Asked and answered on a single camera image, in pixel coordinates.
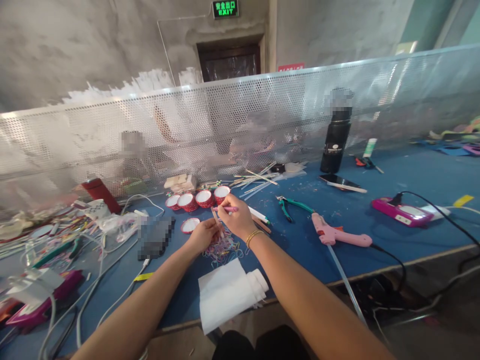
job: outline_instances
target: gold bracelet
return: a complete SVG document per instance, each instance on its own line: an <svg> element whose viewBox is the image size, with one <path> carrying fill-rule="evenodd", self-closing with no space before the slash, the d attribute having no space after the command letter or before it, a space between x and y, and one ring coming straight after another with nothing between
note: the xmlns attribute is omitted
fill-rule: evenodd
<svg viewBox="0 0 480 360"><path fill-rule="evenodd" d="M261 230L255 230L254 232L252 232L250 235L248 235L248 237L246 238L246 247L250 249L250 240L252 240L252 238L257 235L257 234L265 234L263 231Z"/></svg>

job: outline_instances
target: green exit sign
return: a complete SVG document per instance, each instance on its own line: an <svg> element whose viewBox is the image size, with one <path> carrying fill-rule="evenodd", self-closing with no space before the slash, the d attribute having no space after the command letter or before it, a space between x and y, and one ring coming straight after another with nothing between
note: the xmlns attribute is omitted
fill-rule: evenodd
<svg viewBox="0 0 480 360"><path fill-rule="evenodd" d="M213 18L233 18L239 16L239 2L235 1L213 1Z"/></svg>

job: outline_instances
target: glue gun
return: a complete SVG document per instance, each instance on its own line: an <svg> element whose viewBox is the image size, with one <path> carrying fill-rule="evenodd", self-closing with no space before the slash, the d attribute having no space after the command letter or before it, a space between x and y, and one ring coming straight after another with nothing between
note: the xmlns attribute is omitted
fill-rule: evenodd
<svg viewBox="0 0 480 360"><path fill-rule="evenodd" d="M368 248L372 245L372 238L368 235L354 235L348 232L337 230L327 224L323 216L317 212L311 214L311 221L315 231L320 235L320 241L324 245L334 245L335 241L356 245L362 248Z"/></svg>

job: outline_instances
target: hand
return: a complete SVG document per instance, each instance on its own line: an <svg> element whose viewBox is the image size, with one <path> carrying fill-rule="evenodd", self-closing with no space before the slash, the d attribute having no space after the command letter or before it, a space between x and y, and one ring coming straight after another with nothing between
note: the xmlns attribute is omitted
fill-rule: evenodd
<svg viewBox="0 0 480 360"><path fill-rule="evenodd" d="M232 212L231 215L229 215L229 213L223 208L224 206L237 207L238 211ZM257 230L257 227L252 220L249 206L231 193L226 196L225 200L223 200L218 207L218 216L226 227L243 241L245 241L251 233Z"/></svg>
<svg viewBox="0 0 480 360"><path fill-rule="evenodd" d="M195 256L204 252L213 241L220 237L221 225L212 217L199 223L186 241L185 247Z"/></svg>

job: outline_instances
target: paper towel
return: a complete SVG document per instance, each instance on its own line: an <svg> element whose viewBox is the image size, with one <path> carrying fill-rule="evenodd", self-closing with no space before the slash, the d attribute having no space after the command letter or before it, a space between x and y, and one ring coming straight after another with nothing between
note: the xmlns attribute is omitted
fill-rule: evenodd
<svg viewBox="0 0 480 360"><path fill-rule="evenodd" d="M198 286L205 335L264 299L269 289L260 270L246 274L238 258L200 277Z"/></svg>

